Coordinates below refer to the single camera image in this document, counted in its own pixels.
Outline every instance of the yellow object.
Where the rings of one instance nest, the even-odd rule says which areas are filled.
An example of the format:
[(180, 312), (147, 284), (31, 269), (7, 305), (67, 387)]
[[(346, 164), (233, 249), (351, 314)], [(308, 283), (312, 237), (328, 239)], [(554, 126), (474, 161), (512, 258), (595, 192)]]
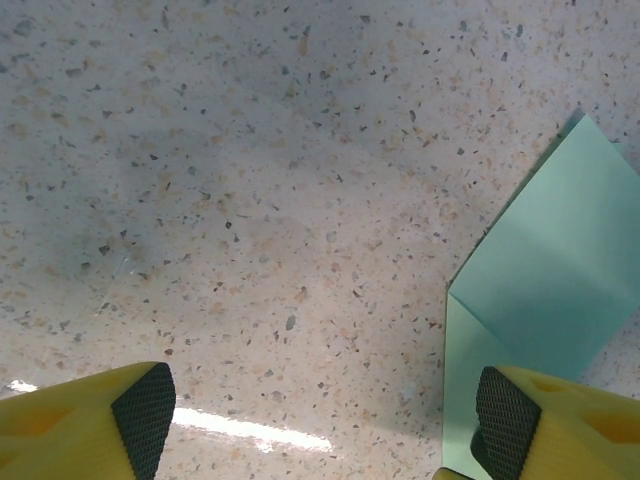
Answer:
[(433, 476), (433, 480), (470, 480), (469, 477), (449, 470), (448, 468), (440, 468)]
[[(640, 401), (523, 368), (488, 367), (477, 403), (493, 478), (640, 478)], [(517, 456), (520, 441), (518, 476), (520, 466), (510, 470), (507, 456)]]
[(150, 480), (175, 407), (146, 362), (0, 401), (2, 480)]

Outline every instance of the black rubber pad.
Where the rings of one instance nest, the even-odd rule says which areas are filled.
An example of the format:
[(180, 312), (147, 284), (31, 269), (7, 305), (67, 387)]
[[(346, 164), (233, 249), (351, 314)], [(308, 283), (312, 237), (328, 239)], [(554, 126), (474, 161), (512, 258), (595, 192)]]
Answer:
[(496, 368), (485, 367), (476, 412), (489, 460), (487, 473), (494, 480), (517, 480), (542, 410)]
[(175, 406), (166, 363), (154, 365), (111, 405), (136, 480), (155, 477)]

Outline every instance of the paper sheet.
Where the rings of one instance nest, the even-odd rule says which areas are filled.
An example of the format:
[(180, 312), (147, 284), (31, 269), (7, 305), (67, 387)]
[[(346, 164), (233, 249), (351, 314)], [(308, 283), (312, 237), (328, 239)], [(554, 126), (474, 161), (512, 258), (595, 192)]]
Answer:
[(487, 365), (577, 379), (640, 304), (640, 178), (584, 117), (449, 290), (444, 466), (476, 480), (475, 391)]

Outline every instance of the terrazzo floor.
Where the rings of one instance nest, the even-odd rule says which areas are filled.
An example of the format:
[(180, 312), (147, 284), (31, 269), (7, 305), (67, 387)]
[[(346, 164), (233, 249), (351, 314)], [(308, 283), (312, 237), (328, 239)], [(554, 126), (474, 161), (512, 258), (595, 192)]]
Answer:
[(447, 282), (639, 78), (637, 0), (5, 1), (2, 395), (163, 360), (160, 480), (430, 478)]

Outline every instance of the speckled floor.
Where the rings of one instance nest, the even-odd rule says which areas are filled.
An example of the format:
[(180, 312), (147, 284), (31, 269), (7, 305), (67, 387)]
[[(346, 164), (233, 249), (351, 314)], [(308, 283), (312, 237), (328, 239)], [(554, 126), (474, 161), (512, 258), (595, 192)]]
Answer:
[[(445, 286), (575, 112), (640, 169), (638, 19), (3, 2), (4, 393), (165, 360), (161, 480), (429, 478)], [(638, 345), (636, 316), (587, 379), (637, 394)]]

